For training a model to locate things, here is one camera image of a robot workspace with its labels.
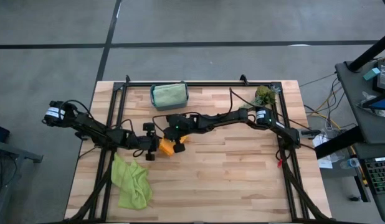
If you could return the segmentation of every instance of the white sticker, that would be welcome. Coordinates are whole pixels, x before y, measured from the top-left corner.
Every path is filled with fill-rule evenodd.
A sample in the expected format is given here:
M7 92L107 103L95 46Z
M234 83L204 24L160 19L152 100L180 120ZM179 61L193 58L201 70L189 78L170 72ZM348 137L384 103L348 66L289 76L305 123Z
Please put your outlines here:
M375 161L377 162L385 161L385 157L375 158Z
M280 126L280 127L282 127L282 128L285 128L284 124L279 123L278 121L276 121L275 124L278 125L278 126Z
M53 107L49 107L48 111L53 111L53 112L56 112L58 113L58 108L53 108ZM61 110L61 114L64 115L65 114L65 111L64 110Z
M58 118L58 113L53 112L53 111L47 111L45 114L46 114L46 115L49 115L49 116L53 116L53 117L55 117L55 118Z

